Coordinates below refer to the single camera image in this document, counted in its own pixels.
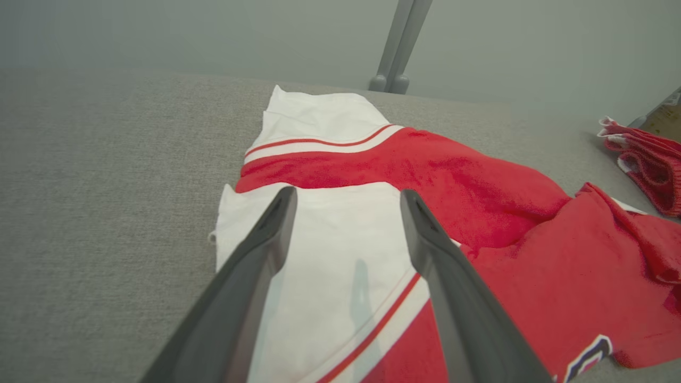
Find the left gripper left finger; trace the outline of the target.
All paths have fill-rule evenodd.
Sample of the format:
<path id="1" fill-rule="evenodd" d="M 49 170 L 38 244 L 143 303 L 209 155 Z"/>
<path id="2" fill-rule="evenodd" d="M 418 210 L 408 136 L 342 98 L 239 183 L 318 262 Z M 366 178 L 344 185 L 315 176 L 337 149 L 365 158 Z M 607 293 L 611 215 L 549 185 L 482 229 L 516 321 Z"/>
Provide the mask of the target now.
<path id="1" fill-rule="evenodd" d="M 285 264 L 297 193 L 283 187 L 141 378 L 245 382 L 270 282 Z"/>

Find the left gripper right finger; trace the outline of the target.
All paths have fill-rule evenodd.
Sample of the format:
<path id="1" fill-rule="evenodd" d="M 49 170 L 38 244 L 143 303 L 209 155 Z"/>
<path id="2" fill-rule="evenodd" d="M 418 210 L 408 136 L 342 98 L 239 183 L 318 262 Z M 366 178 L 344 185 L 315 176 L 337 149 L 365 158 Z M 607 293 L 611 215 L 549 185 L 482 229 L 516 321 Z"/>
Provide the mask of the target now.
<path id="1" fill-rule="evenodd" d="M 411 264 L 428 284 L 449 381 L 552 381 L 419 194 L 402 191 L 400 206 Z"/>

